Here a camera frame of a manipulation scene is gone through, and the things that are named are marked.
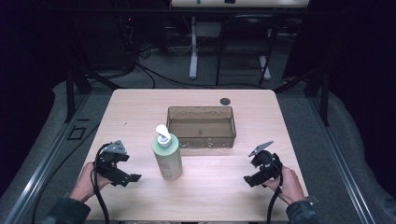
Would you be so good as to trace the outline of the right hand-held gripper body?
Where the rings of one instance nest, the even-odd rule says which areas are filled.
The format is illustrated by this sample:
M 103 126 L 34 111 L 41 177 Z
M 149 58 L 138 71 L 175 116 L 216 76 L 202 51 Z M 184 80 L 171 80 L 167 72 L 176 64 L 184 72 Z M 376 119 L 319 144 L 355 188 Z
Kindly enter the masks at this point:
M 254 174 L 262 183 L 273 178 L 276 179 L 281 175 L 282 162 L 275 154 L 266 149 L 273 144 L 273 141 L 258 145 L 252 152 L 248 154 L 252 157 L 251 164 L 259 171 Z

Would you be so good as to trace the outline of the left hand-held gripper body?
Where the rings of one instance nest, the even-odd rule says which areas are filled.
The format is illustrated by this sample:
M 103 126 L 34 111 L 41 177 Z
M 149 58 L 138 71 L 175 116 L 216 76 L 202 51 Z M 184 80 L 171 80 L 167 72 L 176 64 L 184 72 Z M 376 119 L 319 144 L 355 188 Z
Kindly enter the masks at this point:
M 128 161 L 130 156 L 127 154 L 121 140 L 104 144 L 99 149 L 99 154 L 95 157 L 96 172 L 112 181 L 128 179 L 129 175 L 117 167 L 120 161 Z

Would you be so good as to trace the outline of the green pump bottle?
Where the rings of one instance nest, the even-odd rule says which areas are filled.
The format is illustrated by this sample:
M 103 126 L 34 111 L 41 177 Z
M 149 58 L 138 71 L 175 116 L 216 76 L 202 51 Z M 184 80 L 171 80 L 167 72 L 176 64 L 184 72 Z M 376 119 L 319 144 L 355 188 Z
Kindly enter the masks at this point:
M 176 180 L 183 174 L 178 138 L 169 133 L 164 124 L 158 125 L 155 131 L 158 136 L 152 141 L 151 148 L 162 177 L 166 180 Z

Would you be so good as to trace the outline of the brown transparent plastic bin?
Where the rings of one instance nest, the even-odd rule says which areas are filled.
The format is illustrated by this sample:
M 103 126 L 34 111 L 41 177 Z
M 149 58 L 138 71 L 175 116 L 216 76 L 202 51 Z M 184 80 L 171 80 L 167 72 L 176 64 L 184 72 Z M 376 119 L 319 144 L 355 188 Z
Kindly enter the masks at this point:
M 231 106 L 170 106 L 166 126 L 181 148 L 231 148 L 236 138 Z

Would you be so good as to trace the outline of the person's right hand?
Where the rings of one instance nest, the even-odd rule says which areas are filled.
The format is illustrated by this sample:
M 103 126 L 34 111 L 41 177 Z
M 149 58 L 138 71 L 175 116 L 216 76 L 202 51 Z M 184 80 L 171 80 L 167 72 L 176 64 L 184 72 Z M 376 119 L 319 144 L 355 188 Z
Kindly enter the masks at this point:
M 287 205 L 305 200 L 304 191 L 300 184 L 297 174 L 289 167 L 282 167 L 283 184 L 280 184 L 280 177 L 274 180 L 267 180 L 262 184 L 273 191 L 281 186 L 281 192 L 278 197 Z

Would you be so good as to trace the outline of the person's left hand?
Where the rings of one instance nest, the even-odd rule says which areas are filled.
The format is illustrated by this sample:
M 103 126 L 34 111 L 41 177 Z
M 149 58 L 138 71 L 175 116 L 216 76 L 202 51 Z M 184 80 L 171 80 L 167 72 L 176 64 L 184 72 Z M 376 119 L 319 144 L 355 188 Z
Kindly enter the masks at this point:
M 76 185 L 69 194 L 70 199 L 85 203 L 94 195 L 94 189 L 91 182 L 92 171 L 93 163 L 86 163 L 81 170 Z

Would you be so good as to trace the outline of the black metal stand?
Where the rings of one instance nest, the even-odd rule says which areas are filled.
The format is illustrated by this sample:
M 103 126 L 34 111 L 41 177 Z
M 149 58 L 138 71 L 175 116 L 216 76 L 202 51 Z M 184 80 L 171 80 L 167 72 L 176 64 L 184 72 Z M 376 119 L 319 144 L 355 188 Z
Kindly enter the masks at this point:
M 330 85 L 330 75 L 324 68 L 315 68 L 302 76 L 294 77 L 286 84 L 274 89 L 275 93 L 281 93 L 291 89 L 298 83 L 307 80 L 307 84 L 304 88 L 304 95 L 306 97 L 314 97 L 320 92 L 319 101 L 319 117 L 323 123 L 328 126 L 328 101 L 329 101 L 329 85 Z
M 99 81 L 112 90 L 120 89 L 120 85 L 115 84 L 90 69 L 83 67 L 70 68 L 65 80 L 67 104 L 65 123 L 68 123 L 76 113 L 75 88 L 78 88 L 82 94 L 90 94 L 92 92 L 92 86 L 88 81 L 89 77 Z

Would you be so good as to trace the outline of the dark equipment cabinet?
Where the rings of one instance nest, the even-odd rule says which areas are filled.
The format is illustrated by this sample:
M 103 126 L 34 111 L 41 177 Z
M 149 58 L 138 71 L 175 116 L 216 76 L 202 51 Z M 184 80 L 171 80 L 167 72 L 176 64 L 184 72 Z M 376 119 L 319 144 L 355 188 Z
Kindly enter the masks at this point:
M 76 14 L 78 35 L 94 70 L 124 70 L 134 66 L 114 15 Z

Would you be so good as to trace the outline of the dark curtain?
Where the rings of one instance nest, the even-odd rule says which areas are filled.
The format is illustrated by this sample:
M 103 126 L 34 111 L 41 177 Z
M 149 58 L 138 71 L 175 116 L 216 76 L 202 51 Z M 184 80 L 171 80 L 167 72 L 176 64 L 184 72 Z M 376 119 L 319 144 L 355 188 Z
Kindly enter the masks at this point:
M 64 81 L 37 0 L 0 0 L 0 197 L 20 170 Z
M 330 89 L 358 126 L 376 181 L 396 198 L 396 0 L 312 0 L 309 9 L 332 14 L 327 37 L 345 27 Z

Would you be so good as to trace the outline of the white desk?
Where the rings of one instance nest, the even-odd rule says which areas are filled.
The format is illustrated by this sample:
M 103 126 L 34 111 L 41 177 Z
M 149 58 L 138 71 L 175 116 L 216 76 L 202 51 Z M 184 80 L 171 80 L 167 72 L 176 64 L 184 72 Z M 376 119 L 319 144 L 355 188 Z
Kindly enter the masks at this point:
M 267 8 L 306 8 L 310 0 L 171 0 L 174 9 L 267 9 Z M 190 79 L 197 78 L 198 49 L 196 16 L 191 16 L 191 66 Z

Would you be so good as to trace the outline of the aluminium floor rail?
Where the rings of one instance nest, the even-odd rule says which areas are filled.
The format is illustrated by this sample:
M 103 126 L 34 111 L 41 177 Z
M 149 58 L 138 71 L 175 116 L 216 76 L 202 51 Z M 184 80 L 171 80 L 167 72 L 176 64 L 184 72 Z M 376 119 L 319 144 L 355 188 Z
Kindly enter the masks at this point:
M 335 167 L 341 176 L 343 184 L 346 188 L 346 192 L 352 202 L 356 213 L 361 221 L 361 224 L 376 224 L 372 212 L 370 211 L 366 200 L 361 194 L 361 189 L 359 188 L 354 176 L 352 175 L 347 162 L 338 146 L 332 130 L 329 126 L 326 126 L 319 114 L 319 103 L 315 98 L 308 97 L 307 102 L 310 104 L 311 109 L 315 115 L 315 118 L 319 124 L 321 131 L 324 133 L 325 138 L 330 145 L 330 153 L 332 154 Z
M 58 94 L 49 117 L 35 140 L 20 170 L 0 198 L 0 224 L 22 223 L 35 201 L 53 164 L 56 162 L 66 136 L 71 132 L 77 115 L 84 108 L 90 95 L 78 96 L 75 112 L 66 122 L 66 98 Z

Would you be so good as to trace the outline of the black metal chair frame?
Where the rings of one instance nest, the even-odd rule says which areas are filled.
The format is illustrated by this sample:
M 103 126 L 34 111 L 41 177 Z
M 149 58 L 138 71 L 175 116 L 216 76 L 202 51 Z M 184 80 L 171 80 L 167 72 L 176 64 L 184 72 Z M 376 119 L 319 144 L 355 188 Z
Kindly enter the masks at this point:
M 216 84 L 228 71 L 261 72 L 259 84 L 271 59 L 273 45 L 285 19 L 274 14 L 239 14 L 224 21 L 219 31 L 217 46 Z

